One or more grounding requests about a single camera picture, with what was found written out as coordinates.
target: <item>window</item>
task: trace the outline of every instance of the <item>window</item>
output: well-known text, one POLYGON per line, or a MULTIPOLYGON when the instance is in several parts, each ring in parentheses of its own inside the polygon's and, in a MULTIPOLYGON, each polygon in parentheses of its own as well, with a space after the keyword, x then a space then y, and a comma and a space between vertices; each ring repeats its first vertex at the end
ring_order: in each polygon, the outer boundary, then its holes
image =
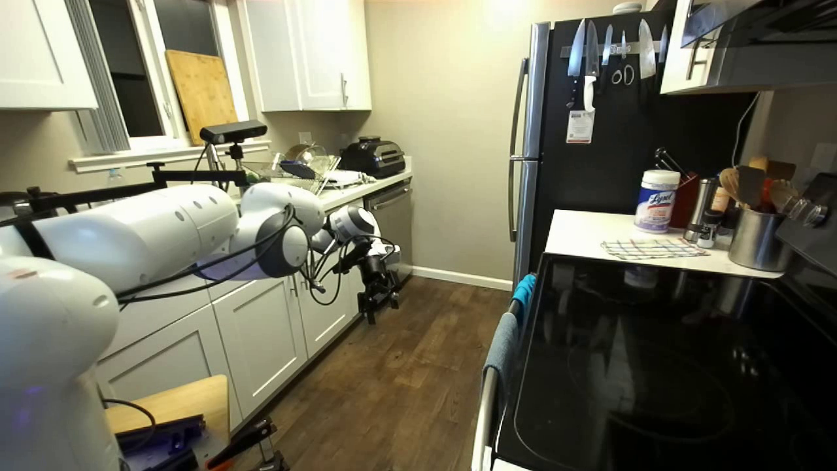
POLYGON ((75 169, 195 156, 165 50, 220 54, 236 118, 249 121, 231 0, 70 0, 98 110, 75 112, 75 169))

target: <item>black refrigerator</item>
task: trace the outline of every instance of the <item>black refrigerator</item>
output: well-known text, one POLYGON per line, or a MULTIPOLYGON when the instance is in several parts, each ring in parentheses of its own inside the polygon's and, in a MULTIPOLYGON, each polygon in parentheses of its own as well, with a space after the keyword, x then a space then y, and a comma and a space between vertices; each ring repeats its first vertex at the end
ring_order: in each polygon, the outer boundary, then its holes
POLYGON ((537 269, 555 210, 632 212, 641 176, 654 168, 660 148, 691 176, 717 176, 737 159, 752 93, 660 93, 667 32, 673 32, 673 8, 660 6, 648 14, 584 17, 586 32, 594 32, 586 40, 595 36, 595 54, 586 52, 584 67, 599 61, 588 93, 595 106, 588 144, 568 144, 569 112, 586 103, 584 79, 568 75, 577 61, 572 40, 581 17, 530 27, 508 172, 513 282, 537 269), (641 24, 656 46, 656 72, 648 79, 641 79, 641 24), (602 65, 605 44, 612 50, 606 65, 602 65), (626 65, 632 82, 615 83, 615 72, 626 79, 626 65))

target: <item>black stovetop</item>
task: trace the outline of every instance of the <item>black stovetop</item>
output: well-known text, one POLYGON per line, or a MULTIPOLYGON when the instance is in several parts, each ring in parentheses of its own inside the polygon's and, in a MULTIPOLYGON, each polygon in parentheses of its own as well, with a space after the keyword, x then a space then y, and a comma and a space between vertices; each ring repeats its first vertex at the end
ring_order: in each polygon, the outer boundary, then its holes
POLYGON ((546 256, 509 371, 499 458, 572 471, 837 468, 833 346, 779 292, 546 256), (742 287, 747 308, 730 308, 742 287))

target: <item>white bottle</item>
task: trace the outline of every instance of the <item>white bottle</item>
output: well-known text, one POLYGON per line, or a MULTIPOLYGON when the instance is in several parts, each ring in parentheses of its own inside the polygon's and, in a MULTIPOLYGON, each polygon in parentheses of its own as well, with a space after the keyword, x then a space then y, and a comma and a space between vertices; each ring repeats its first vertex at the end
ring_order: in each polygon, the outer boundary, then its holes
POLYGON ((680 172, 646 169, 636 197, 636 224, 663 232, 673 219, 678 185, 680 185, 680 172))

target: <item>refrigerator handle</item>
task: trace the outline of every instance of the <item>refrigerator handle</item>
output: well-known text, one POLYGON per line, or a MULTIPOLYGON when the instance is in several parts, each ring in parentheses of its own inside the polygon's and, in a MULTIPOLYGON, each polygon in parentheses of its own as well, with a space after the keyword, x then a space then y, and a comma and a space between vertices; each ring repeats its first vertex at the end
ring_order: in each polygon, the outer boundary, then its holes
POLYGON ((508 237, 509 240, 517 240, 517 224, 516 224, 516 161, 521 159, 521 156, 516 156, 516 151, 517 151, 517 121, 521 121, 521 96, 522 96, 522 83, 525 83, 525 75, 527 75, 527 57, 522 57, 522 63, 521 63, 521 72, 517 72, 517 88, 516 88, 516 110, 513 110, 513 137, 509 137, 509 159, 508 159, 508 191, 505 191, 505 197, 508 197, 508 237))

